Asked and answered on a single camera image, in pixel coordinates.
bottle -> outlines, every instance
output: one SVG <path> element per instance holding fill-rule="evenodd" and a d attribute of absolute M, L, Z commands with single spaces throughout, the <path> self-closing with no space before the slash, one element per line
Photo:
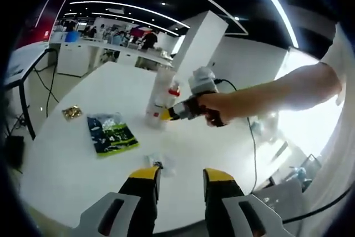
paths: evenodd
<path fill-rule="evenodd" d="M 174 80 L 172 86 L 168 90 L 168 96 L 165 101 L 165 108 L 171 108 L 175 105 L 176 100 L 180 96 L 180 84 L 178 81 Z"/>
<path fill-rule="evenodd" d="M 152 128 L 164 127 L 164 122 L 160 120 L 160 114 L 165 107 L 168 90 L 175 74 L 176 72 L 172 70 L 158 69 L 145 113 L 145 122 Z"/>

hand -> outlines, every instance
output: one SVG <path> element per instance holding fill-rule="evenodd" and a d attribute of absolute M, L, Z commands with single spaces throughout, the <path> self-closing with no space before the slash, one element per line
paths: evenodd
<path fill-rule="evenodd" d="M 200 96 L 197 101 L 199 105 L 204 105 L 206 108 L 217 110 L 220 112 L 221 120 L 224 124 L 228 124 L 229 121 L 234 119 L 235 108 L 232 101 L 231 94 L 214 93 L 204 94 Z M 205 115 L 207 124 L 212 126 L 209 115 Z"/>

red bottle cap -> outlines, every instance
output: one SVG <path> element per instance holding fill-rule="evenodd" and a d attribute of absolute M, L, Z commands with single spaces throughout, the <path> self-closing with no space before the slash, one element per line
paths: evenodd
<path fill-rule="evenodd" d="M 173 89 L 169 89 L 169 94 L 172 94 L 172 95 L 175 95 L 177 97 L 180 96 L 180 92 L 179 91 L 176 91 L 176 90 L 173 90 Z"/>

plastic wrapper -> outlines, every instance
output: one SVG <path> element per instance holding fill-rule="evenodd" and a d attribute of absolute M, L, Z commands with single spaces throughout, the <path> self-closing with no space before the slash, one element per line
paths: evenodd
<path fill-rule="evenodd" d="M 147 155 L 147 161 L 149 167 L 157 166 L 161 169 L 161 175 L 164 177 L 173 177 L 176 175 L 174 160 L 164 154 L 154 153 Z"/>
<path fill-rule="evenodd" d="M 62 113 L 67 121 L 75 119 L 83 114 L 82 110 L 77 105 L 62 110 Z"/>
<path fill-rule="evenodd" d="M 120 113 L 88 115 L 87 120 L 99 155 L 120 153 L 139 145 Z"/>

human arm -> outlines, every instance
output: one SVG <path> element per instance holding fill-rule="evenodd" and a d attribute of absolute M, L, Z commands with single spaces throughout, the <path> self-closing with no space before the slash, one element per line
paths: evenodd
<path fill-rule="evenodd" d="M 342 90 L 336 72 L 327 64 L 303 66 L 273 82 L 230 94 L 205 94 L 199 104 L 218 110 L 223 122 L 233 118 L 303 110 L 323 103 Z"/>

